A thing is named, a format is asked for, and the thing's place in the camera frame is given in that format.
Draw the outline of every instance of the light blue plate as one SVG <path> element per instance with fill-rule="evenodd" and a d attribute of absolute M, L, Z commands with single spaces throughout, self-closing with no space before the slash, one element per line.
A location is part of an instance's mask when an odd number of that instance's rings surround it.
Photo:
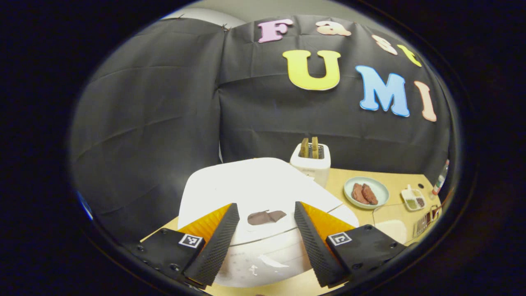
<path fill-rule="evenodd" d="M 375 194 L 376 199 L 378 200 L 378 204 L 363 204 L 353 199 L 351 196 L 351 192 L 355 183 L 358 183 L 360 185 L 363 185 L 365 183 L 369 185 L 369 187 L 371 187 L 372 192 Z M 345 197 L 347 197 L 347 200 L 349 200 L 353 205 L 363 209 L 376 209 L 379 206 L 383 206 L 389 200 L 389 191 L 387 190 L 386 186 L 376 181 L 375 179 L 367 177 L 350 178 L 349 180 L 347 180 L 347 182 L 345 182 L 345 185 L 343 186 L 343 191 L 345 192 Z"/>

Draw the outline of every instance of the cooked sausage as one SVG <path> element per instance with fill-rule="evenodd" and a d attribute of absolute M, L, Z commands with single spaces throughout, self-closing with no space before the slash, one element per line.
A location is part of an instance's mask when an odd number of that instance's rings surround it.
<path fill-rule="evenodd" d="M 355 185 L 352 187 L 352 193 L 351 196 L 353 199 L 355 199 L 357 202 L 361 202 L 363 204 L 369 204 L 369 202 L 363 197 L 362 194 L 362 185 L 355 183 Z"/>
<path fill-rule="evenodd" d="M 362 186 L 362 194 L 363 194 L 363 197 L 371 204 L 373 205 L 377 205 L 378 204 L 378 200 L 376 199 L 376 196 L 375 194 L 372 192 L 371 190 L 371 187 L 369 187 L 369 185 L 367 184 L 364 184 Z"/>

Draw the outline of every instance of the foam letter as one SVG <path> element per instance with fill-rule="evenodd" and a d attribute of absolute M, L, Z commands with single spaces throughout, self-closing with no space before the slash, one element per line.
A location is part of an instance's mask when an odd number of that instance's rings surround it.
<path fill-rule="evenodd" d="M 431 97 L 429 96 L 429 87 L 420 81 L 415 81 L 414 84 L 418 87 L 420 96 L 422 96 L 422 104 L 424 105 L 422 116 L 429 121 L 437 121 L 437 115 L 434 113 Z"/>
<path fill-rule="evenodd" d="M 396 50 L 391 46 L 391 43 L 389 43 L 387 40 L 385 40 L 382 37 L 371 35 L 371 37 L 376 40 L 376 44 L 378 44 L 383 50 L 385 50 L 388 53 L 398 55 Z"/>
<path fill-rule="evenodd" d="M 277 32 L 285 34 L 287 32 L 287 25 L 292 25 L 293 22 L 291 19 L 281 19 L 279 21 L 265 22 L 258 24 L 258 27 L 261 28 L 261 38 L 259 43 L 281 40 L 283 36 L 278 35 Z"/>
<path fill-rule="evenodd" d="M 356 71 L 360 72 L 363 77 L 363 100 L 360 102 L 363 109 L 378 110 L 379 106 L 375 100 L 376 93 L 384 111 L 387 111 L 391 102 L 394 101 L 391 111 L 396 115 L 409 117 L 404 89 L 406 81 L 402 76 L 391 73 L 387 84 L 384 84 L 380 75 L 371 67 L 356 66 Z"/>
<path fill-rule="evenodd" d="M 341 36 L 351 35 L 351 32 L 347 31 L 339 23 L 324 21 L 324 22 L 317 22 L 316 25 L 318 26 L 316 30 L 323 35 L 341 35 Z"/>
<path fill-rule="evenodd" d="M 400 44 L 398 44 L 397 46 L 403 50 L 407 58 L 409 58 L 409 60 L 412 61 L 416 66 L 419 66 L 419 67 L 422 66 L 422 64 L 420 64 L 419 61 L 414 59 L 414 53 L 412 53 L 409 49 L 407 49 L 407 47 L 400 45 Z"/>
<path fill-rule="evenodd" d="M 283 56 L 287 59 L 290 81 L 297 87 L 313 90 L 329 90 L 340 82 L 340 68 L 338 58 L 341 55 L 333 51 L 318 51 L 318 55 L 325 61 L 325 77 L 314 78 L 309 75 L 307 58 L 310 51 L 293 50 L 286 51 Z"/>

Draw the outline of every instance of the blue letter m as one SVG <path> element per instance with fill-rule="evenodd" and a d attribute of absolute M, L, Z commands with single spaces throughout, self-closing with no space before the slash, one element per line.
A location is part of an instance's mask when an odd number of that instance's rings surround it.
<path fill-rule="evenodd" d="M 399 116 L 409 116 L 404 89 L 406 81 L 402 76 L 391 73 L 387 79 L 387 84 L 384 84 L 380 75 L 371 67 L 356 66 L 356 71 L 360 72 L 363 77 L 363 100 L 360 102 L 363 109 L 378 110 L 379 106 L 375 100 L 376 93 L 384 111 L 389 109 L 394 100 L 391 111 Z"/>

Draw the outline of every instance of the yellow letter u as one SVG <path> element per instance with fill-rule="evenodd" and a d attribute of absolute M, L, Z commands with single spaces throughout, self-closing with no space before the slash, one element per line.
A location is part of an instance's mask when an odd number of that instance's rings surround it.
<path fill-rule="evenodd" d="M 341 55 L 333 51 L 318 51 L 318 55 L 325 60 L 327 74 L 323 78 L 309 75 L 307 58 L 310 57 L 310 51 L 294 50 L 283 53 L 288 62 L 289 79 L 295 86 L 306 90 L 325 91 L 338 85 L 340 82 L 338 58 Z"/>

